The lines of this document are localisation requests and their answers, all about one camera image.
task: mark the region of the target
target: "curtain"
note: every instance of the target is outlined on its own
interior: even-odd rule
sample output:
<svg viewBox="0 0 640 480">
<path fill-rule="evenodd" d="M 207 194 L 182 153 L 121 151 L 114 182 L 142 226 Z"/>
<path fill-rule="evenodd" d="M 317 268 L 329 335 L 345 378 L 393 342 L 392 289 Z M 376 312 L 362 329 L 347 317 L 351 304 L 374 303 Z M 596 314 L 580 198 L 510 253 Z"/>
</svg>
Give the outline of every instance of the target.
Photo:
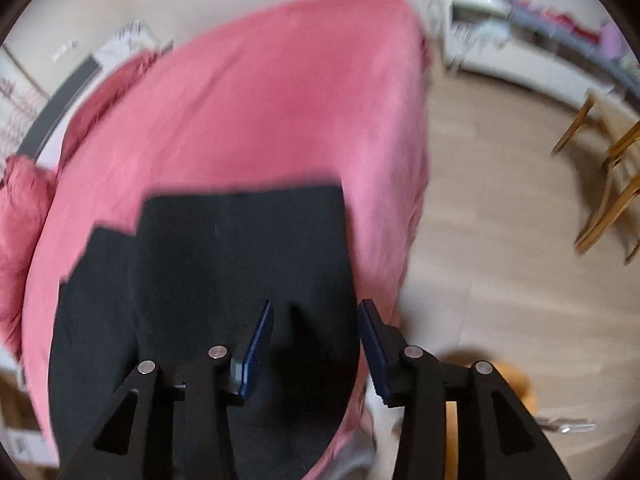
<svg viewBox="0 0 640 480">
<path fill-rule="evenodd" d="M 0 176 L 46 103 L 46 95 L 0 48 Z"/>
</svg>

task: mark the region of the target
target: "metal screw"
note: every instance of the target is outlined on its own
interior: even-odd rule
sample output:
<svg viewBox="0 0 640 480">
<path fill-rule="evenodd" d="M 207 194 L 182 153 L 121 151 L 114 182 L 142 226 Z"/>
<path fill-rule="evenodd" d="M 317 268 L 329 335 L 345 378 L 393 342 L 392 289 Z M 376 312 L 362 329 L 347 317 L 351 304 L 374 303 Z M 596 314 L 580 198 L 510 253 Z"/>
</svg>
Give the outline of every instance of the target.
<svg viewBox="0 0 640 480">
<path fill-rule="evenodd" d="M 420 357 L 422 357 L 422 354 L 424 354 L 424 352 L 419 346 L 407 346 L 404 349 L 404 355 L 406 355 L 409 359 L 419 359 Z"/>
<path fill-rule="evenodd" d="M 209 348 L 209 357 L 212 359 L 222 359 L 226 355 L 226 348 L 222 345 Z"/>
<path fill-rule="evenodd" d="M 156 363 L 153 361 L 142 361 L 138 365 L 138 371 L 143 375 L 150 374 L 155 369 L 156 369 Z"/>
<path fill-rule="evenodd" d="M 494 367 L 492 367 L 491 363 L 488 363 L 487 361 L 478 361 L 476 363 L 476 370 L 482 375 L 489 375 L 494 371 Z"/>
</svg>

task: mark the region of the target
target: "wooden floor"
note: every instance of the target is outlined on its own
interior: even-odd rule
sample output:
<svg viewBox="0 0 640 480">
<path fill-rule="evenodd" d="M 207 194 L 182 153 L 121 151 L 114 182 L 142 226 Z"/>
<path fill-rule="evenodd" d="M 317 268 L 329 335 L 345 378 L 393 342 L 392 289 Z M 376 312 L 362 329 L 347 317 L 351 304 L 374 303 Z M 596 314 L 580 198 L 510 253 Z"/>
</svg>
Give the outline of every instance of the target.
<svg viewBox="0 0 640 480">
<path fill-rule="evenodd" d="M 640 422 L 640 259 L 623 265 L 625 226 L 574 253 L 602 152 L 578 134 L 550 156 L 575 112 L 484 76 L 434 68 L 427 108 L 431 183 L 400 297 L 404 331 L 441 358 L 516 365 L 541 416 L 593 418 L 593 433 L 550 440 L 574 480 L 603 479 Z M 398 414 L 368 399 L 370 478 L 388 479 Z"/>
</svg>

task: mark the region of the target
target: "folded black garment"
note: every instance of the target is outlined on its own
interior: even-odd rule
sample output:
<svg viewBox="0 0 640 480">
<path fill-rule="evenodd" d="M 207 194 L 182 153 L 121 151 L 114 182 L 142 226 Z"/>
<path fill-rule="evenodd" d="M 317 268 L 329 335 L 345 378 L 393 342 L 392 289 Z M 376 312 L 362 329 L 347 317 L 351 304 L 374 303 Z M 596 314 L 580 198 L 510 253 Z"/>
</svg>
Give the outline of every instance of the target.
<svg viewBox="0 0 640 480">
<path fill-rule="evenodd" d="M 270 357 L 229 408 L 241 479 L 299 480 L 353 389 L 360 345 L 340 187 L 146 202 L 135 237 L 96 229 L 62 287 L 50 354 L 64 464 L 137 362 L 177 365 L 274 306 Z"/>
</svg>

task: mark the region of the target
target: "pink blanket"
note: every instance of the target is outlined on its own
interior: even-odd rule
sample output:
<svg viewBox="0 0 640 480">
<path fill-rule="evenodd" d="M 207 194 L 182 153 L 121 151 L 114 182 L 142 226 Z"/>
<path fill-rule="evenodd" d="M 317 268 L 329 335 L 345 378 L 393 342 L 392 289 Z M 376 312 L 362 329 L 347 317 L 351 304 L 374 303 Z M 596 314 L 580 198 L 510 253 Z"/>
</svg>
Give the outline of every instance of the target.
<svg viewBox="0 0 640 480">
<path fill-rule="evenodd" d="M 301 0 L 158 60 L 58 175 L 28 275 L 23 362 L 51 439 L 58 283 L 96 225 L 134 232 L 145 197 L 339 180 L 359 298 L 392 318 L 428 177 L 418 19 L 404 0 Z M 313 478 L 359 424 L 350 408 Z"/>
</svg>

